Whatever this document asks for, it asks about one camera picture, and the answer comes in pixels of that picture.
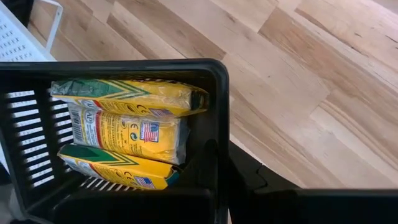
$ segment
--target yellow package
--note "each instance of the yellow package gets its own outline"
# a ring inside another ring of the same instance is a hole
[[[185,119],[161,120],[68,106],[76,144],[176,165],[185,162]]]
[[[68,103],[112,113],[179,117],[205,111],[208,93],[163,80],[68,80],[52,83],[51,95]]]
[[[165,189],[179,175],[171,164],[88,146],[65,145],[58,156],[82,174],[146,190]]]

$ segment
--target floor plank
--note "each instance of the floor plank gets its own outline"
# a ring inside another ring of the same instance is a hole
[[[390,0],[59,0],[57,60],[211,57],[231,140],[302,187],[398,187],[398,18]],[[35,2],[45,43],[54,9]]]

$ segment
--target yellow bag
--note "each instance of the yellow bag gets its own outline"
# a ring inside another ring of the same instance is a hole
[[[208,93],[191,85],[132,80],[68,80],[52,83],[51,95],[112,113],[176,117],[205,111]]]
[[[146,190],[165,189],[179,175],[171,164],[94,147],[65,145],[58,156],[82,174]]]
[[[79,145],[173,164],[185,162],[185,119],[120,115],[69,104],[74,142]]]

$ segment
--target black plastic basket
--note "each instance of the black plastic basket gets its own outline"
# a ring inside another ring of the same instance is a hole
[[[51,81],[67,78],[158,78],[208,91],[209,110],[188,117],[187,166],[179,180],[165,190],[133,191],[71,171],[57,157],[60,147],[73,141],[72,125],[62,122],[70,119],[68,109],[49,95]],[[218,61],[1,63],[0,85],[1,144],[27,218],[226,223],[229,93],[228,73]]]

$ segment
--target light wood flooring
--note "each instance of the light wood flooring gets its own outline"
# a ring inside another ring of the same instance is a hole
[[[211,57],[231,140],[301,187],[398,186],[395,0],[58,0],[65,60]],[[42,43],[53,7],[36,1]]]

